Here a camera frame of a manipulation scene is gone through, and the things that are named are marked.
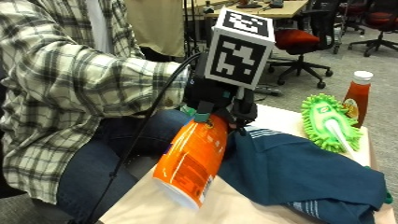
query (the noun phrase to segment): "black cable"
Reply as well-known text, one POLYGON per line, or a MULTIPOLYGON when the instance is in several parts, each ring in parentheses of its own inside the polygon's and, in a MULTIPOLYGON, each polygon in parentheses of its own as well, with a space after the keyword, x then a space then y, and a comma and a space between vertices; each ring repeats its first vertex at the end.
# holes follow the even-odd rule
POLYGON ((170 88, 170 86, 172 85, 174 81, 176 80, 179 74, 183 72, 186 66, 187 66, 192 61, 195 61, 199 57, 200 57, 200 53, 197 53, 197 54, 195 54, 194 56, 191 56, 191 57, 182 63, 182 65, 180 65, 179 68, 176 69, 175 73, 172 74, 171 78, 168 78, 167 83, 166 83, 166 85, 164 85, 164 87, 163 87, 163 89, 162 89, 162 92, 160 92, 160 94, 159 94, 159 96, 158 96, 158 98, 156 98, 156 100, 155 100, 152 106, 151 106, 151 107, 148 108, 148 110, 147 110, 144 119, 143 119, 143 121, 142 121, 142 123, 140 123, 140 127, 139 127, 139 129, 138 129, 138 131, 136 131, 136 133, 135 133, 136 136, 134 136, 132 147, 124 152, 124 154, 123 154, 123 156, 122 156, 122 158, 120 158, 120 160, 119 160, 119 163, 116 164, 115 170, 114 170, 114 172, 111 172, 111 174, 110 174, 111 179, 110 179, 108 185, 107 185, 107 187, 106 187, 106 189, 104 189, 104 193, 103 193, 103 195, 102 195, 102 197, 100 197, 100 200, 98 201, 98 203, 96 203, 96 205, 95 205, 95 207, 94 207, 94 209, 92 209, 92 211, 91 211, 91 213, 90 213, 90 216, 88 216, 88 222, 90 222, 90 223, 95 223, 95 221, 91 222, 91 219, 92 219, 92 217, 94 217, 94 215, 95 215, 95 212, 96 212, 96 210, 98 210, 98 208, 99 208, 99 205, 100 205, 100 203, 102 203, 102 201, 103 201, 103 199, 104 199, 104 196, 106 196, 106 194, 108 193, 108 190, 110 190, 110 188, 111 188, 111 185, 112 185, 112 183, 114 183, 114 180, 115 180, 115 178, 116 178, 116 176, 118 176, 118 172, 119 172, 119 170, 120 170, 123 164, 126 163, 127 158, 128 158, 128 156, 131 155, 131 152, 134 151, 134 148, 135 148, 135 146, 136 146, 136 144, 138 144, 138 140, 139 140, 139 137, 140 137, 140 135, 142 135, 143 129, 146 128, 146 125, 147 125, 147 123, 148 123, 148 121, 150 121, 150 119, 151 119, 151 117, 152 117, 152 114, 154 114, 154 112, 155 112, 155 110, 156 110, 156 108, 158 108, 158 106, 159 106, 159 104, 160 104, 163 95, 164 95, 167 89, 170 88))
POLYGON ((195 41, 195 47, 192 49, 194 52, 199 52, 199 40, 197 40, 197 19, 196 19, 196 5, 195 0, 191 0, 191 13, 192 13, 192 23, 194 23, 194 41, 195 41))
POLYGON ((184 0, 184 25, 186 25, 186 31, 184 31, 184 39, 186 39, 186 59, 191 56, 191 43, 190 43, 190 34, 188 34, 188 5, 187 0, 184 0))

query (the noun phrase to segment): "can lid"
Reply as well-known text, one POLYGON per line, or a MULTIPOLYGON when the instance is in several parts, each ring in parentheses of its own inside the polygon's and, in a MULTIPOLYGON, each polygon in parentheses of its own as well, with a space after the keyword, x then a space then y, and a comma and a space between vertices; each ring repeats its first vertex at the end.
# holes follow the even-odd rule
POLYGON ((373 73, 368 71, 356 71, 353 73, 353 81, 357 84, 369 84, 373 78, 373 73))

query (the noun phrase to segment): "table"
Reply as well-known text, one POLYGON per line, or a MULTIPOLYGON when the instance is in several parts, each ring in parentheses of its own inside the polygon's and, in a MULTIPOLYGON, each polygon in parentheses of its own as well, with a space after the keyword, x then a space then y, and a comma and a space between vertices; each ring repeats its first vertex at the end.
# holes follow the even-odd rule
MULTIPOLYGON (((260 117, 253 123, 255 126, 305 136, 301 114, 260 105, 259 115, 260 117)), ((364 137, 361 138, 361 155, 359 160, 365 161, 373 169, 377 169, 368 128, 363 127, 361 132, 364 137)), ((284 206, 263 206, 253 203, 219 177, 209 188, 207 201, 196 212, 182 207, 168 198, 156 186, 152 174, 154 169, 100 218, 104 224, 323 223, 284 206)), ((377 224, 396 223, 393 208, 388 204, 384 205, 381 211, 375 216, 377 224)))
MULTIPOLYGON (((271 19, 289 19, 307 6, 308 2, 309 2, 308 0, 284 1, 284 8, 272 8, 267 10, 263 10, 263 7, 267 7, 269 4, 264 2, 259 2, 259 4, 263 5, 263 7, 259 8, 237 8, 237 6, 231 6, 228 8, 271 19)), ((220 14, 220 9, 216 10, 215 13, 207 14, 207 17, 217 17, 219 14, 220 14)))

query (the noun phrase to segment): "orange canister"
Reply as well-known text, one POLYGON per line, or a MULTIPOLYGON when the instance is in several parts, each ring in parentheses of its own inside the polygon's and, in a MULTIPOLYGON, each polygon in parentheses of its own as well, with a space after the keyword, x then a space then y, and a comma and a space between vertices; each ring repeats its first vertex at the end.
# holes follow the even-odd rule
POLYGON ((216 115, 192 119, 163 154, 154 178, 182 205, 200 209, 219 172, 228 138, 228 123, 216 115))

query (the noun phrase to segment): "teal towel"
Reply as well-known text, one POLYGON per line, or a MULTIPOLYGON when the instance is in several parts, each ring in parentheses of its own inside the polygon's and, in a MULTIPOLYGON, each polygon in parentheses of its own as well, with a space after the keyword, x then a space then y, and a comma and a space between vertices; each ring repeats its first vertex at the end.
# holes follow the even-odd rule
POLYGON ((337 224, 375 223, 387 199, 383 173, 311 140, 248 127, 233 133, 219 176, 253 202, 283 204, 337 224))

